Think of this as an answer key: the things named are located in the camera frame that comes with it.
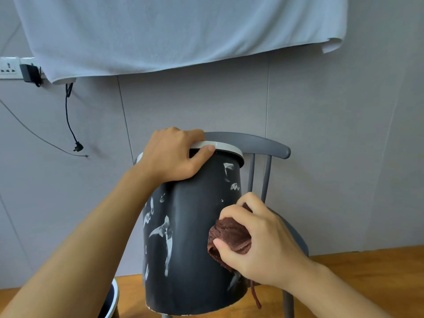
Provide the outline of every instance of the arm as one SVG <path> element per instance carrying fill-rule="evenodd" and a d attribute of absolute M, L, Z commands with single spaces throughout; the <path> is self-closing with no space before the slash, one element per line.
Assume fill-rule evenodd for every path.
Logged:
<path fill-rule="evenodd" d="M 191 159 L 201 130 L 157 131 L 142 160 L 81 222 L 22 287 L 1 318 L 97 318 L 141 210 L 163 182 L 193 176 L 213 154 L 206 146 Z"/>
<path fill-rule="evenodd" d="M 253 213 L 241 207 L 244 203 Z M 307 258 L 281 219 L 253 193 L 224 208 L 220 218 L 228 217 L 247 228 L 251 249 L 240 255 L 222 240 L 215 239 L 214 244 L 221 259 L 246 278 L 290 292 L 318 318 L 390 318 L 328 268 Z"/>

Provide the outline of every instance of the chair backrest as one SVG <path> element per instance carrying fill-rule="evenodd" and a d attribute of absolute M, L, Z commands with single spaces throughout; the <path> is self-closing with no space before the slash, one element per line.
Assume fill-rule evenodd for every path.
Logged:
<path fill-rule="evenodd" d="M 261 200 L 265 203 L 266 193 L 268 192 L 269 175 L 271 173 L 271 159 L 273 156 L 279 157 L 281 159 L 288 159 L 291 154 L 290 148 L 284 144 L 278 143 L 268 138 L 243 133 L 208 132 L 205 133 L 205 138 L 207 141 L 223 142 L 234 145 L 243 153 L 252 154 L 249 168 L 248 192 L 252 192 L 253 189 L 255 155 L 267 155 L 264 183 L 262 185 L 261 194 Z"/>

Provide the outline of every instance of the brown cloth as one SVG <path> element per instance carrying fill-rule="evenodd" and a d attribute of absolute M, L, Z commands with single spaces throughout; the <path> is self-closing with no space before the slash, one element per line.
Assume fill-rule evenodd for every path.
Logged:
<path fill-rule="evenodd" d="M 246 203 L 243 204 L 243 207 L 252 212 Z M 252 237 L 250 236 L 250 233 L 246 227 L 238 223 L 233 218 L 217 220 L 215 225 L 209 230 L 208 253 L 212 256 L 212 258 L 218 261 L 221 266 L 226 268 L 228 271 L 233 272 L 234 269 L 222 261 L 218 249 L 216 249 L 215 245 L 213 244 L 213 240 L 216 238 L 219 238 L 228 244 L 232 251 L 239 254 L 246 254 L 252 245 Z M 250 287 L 252 290 L 253 298 L 256 301 L 256 305 L 259 309 L 261 309 L 262 306 L 256 296 L 254 282 L 252 280 L 250 281 Z"/>

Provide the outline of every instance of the chair seat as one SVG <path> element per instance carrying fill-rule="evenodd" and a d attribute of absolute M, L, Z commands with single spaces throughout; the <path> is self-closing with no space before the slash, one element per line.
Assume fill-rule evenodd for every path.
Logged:
<path fill-rule="evenodd" d="M 298 231 L 289 223 L 286 219 L 284 219 L 280 214 L 275 212 L 273 209 L 268 208 L 270 211 L 272 211 L 274 214 L 278 215 L 280 219 L 283 220 L 284 224 L 286 225 L 287 229 L 289 230 L 290 234 L 292 235 L 293 239 L 296 241 L 297 245 L 300 247 L 300 249 L 303 251 L 303 253 L 306 256 L 309 256 L 309 249 L 308 246 L 305 243 L 305 240 L 303 240 L 302 236 L 299 234 Z"/>

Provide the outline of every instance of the forearm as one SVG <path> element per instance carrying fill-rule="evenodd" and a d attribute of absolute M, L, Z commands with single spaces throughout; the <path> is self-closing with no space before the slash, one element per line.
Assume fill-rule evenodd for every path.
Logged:
<path fill-rule="evenodd" d="M 155 189 L 149 183 L 151 179 L 143 172 L 128 171 L 19 291 L 1 317 L 97 317 L 131 231 Z"/>
<path fill-rule="evenodd" d="M 294 287 L 293 294 L 318 318 L 390 318 L 377 305 L 340 280 L 330 269 L 315 265 Z"/>

